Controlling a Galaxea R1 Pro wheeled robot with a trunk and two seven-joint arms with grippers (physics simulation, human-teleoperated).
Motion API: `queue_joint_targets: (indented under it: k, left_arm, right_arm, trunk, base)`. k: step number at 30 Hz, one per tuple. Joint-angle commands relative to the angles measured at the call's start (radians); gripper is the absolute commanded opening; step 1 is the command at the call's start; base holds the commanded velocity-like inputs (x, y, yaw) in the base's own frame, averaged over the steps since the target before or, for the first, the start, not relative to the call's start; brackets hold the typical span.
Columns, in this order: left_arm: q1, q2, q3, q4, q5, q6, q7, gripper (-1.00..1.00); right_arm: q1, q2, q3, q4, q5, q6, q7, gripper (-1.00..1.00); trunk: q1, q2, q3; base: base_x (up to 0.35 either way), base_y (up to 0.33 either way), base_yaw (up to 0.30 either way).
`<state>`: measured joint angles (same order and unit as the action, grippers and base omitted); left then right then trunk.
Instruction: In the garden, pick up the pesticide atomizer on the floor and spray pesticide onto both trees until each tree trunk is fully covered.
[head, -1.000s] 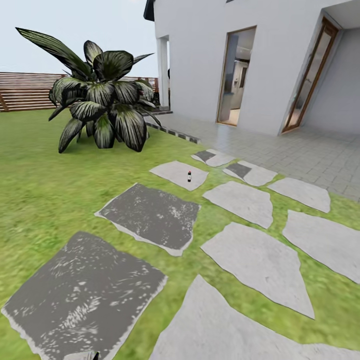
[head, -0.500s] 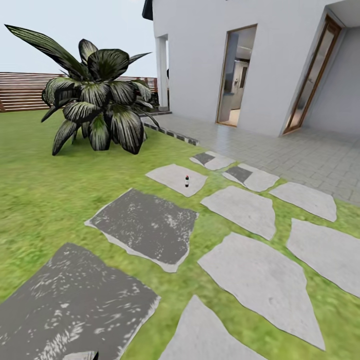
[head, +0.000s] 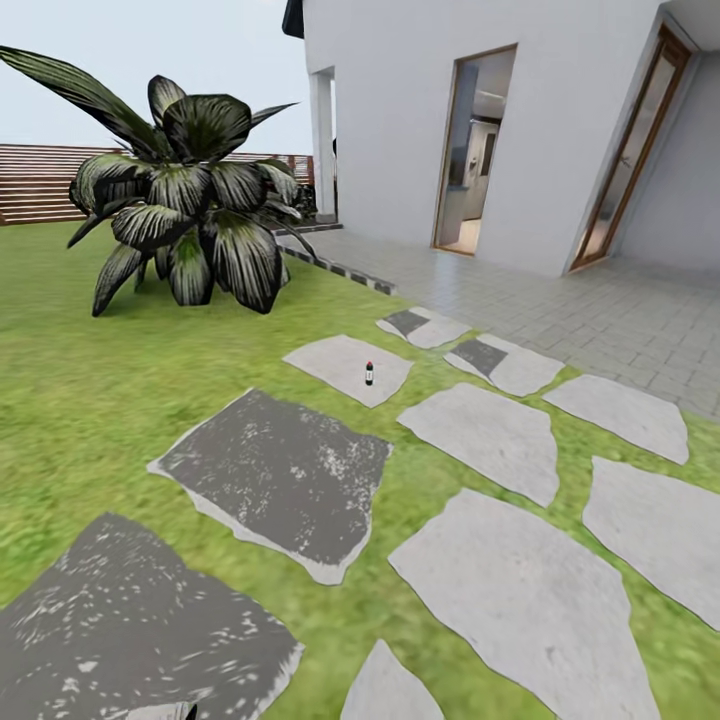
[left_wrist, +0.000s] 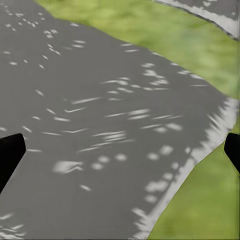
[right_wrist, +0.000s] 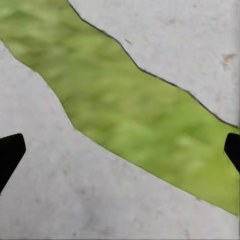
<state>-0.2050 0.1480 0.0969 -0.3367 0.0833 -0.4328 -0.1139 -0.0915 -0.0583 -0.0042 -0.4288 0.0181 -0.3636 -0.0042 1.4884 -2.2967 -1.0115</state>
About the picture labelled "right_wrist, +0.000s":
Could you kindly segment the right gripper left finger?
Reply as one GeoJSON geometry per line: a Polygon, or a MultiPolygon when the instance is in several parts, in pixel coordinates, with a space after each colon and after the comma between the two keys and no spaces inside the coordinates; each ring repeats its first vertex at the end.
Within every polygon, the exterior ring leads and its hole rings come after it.
{"type": "Polygon", "coordinates": [[[0,138],[0,193],[26,152],[21,133],[0,138]]]}

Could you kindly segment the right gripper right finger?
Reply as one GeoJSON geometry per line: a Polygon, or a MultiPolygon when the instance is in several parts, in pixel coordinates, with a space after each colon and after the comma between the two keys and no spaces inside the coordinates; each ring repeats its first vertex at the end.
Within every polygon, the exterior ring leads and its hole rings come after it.
{"type": "Polygon", "coordinates": [[[240,173],[240,135],[228,133],[224,151],[240,173]]]}

